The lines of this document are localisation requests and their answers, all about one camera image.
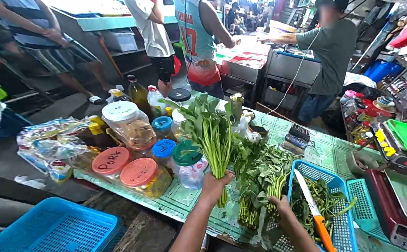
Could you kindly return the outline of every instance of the white cable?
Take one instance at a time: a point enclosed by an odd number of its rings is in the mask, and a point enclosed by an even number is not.
[[[290,82],[289,87],[287,88],[287,90],[286,90],[286,92],[285,92],[285,95],[283,96],[283,99],[281,99],[281,101],[279,102],[278,106],[277,106],[274,110],[271,110],[269,113],[267,113],[267,114],[265,114],[265,115],[263,115],[263,116],[261,117],[261,124],[262,124],[262,119],[263,119],[266,115],[268,115],[268,114],[270,114],[270,113],[272,113],[272,112],[275,112],[275,110],[277,110],[277,109],[279,108],[279,106],[281,105],[281,103],[283,102],[283,100],[286,98],[286,94],[288,93],[290,87],[292,86],[293,82],[295,81],[295,79],[296,79],[296,77],[297,77],[297,75],[298,75],[298,72],[300,71],[300,67],[301,67],[301,64],[303,63],[303,60],[305,60],[306,54],[308,53],[308,50],[311,48],[312,43],[314,43],[315,39],[317,38],[319,32],[320,32],[320,29],[318,30],[317,34],[315,35],[314,39],[312,40],[311,44],[309,44],[309,47],[307,48],[305,54],[303,55],[303,58],[302,58],[301,61],[300,61],[300,65],[298,66],[297,73],[295,74],[295,77],[293,78],[293,80]]]

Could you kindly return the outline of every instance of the orange knife handle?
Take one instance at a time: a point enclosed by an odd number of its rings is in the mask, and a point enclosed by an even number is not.
[[[323,218],[321,215],[314,216],[315,225],[317,226],[318,233],[320,234],[320,238],[322,238],[326,251],[337,252],[337,249],[335,249],[334,245],[332,244],[331,237],[329,237],[329,233],[326,230],[325,225],[323,225],[324,220],[325,218]]]

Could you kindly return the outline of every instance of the slipper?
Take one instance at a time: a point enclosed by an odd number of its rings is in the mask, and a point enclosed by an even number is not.
[[[89,98],[89,102],[93,105],[101,105],[104,104],[104,100],[102,100],[99,96],[94,95]]]

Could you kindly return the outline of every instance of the green jar lid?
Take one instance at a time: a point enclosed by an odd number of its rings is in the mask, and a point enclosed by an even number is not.
[[[198,152],[199,147],[193,145],[191,140],[181,141],[173,150],[173,159],[180,166],[191,166],[202,158]]]

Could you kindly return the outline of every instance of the knife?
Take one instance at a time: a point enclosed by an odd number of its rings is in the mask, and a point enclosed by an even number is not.
[[[294,169],[295,176],[297,177],[298,183],[300,184],[301,190],[303,191],[303,195],[308,202],[309,209],[311,210],[311,214],[314,217],[315,226],[317,227],[318,233],[320,234],[320,238],[322,239],[323,245],[325,245],[325,249],[328,252],[336,252],[337,249],[334,248],[331,237],[329,236],[328,231],[326,230],[325,225],[323,225],[323,221],[325,218],[320,214],[317,208],[317,204],[315,203],[314,199],[312,198],[311,192],[309,192],[308,185],[306,185],[306,181],[301,175],[299,171]]]

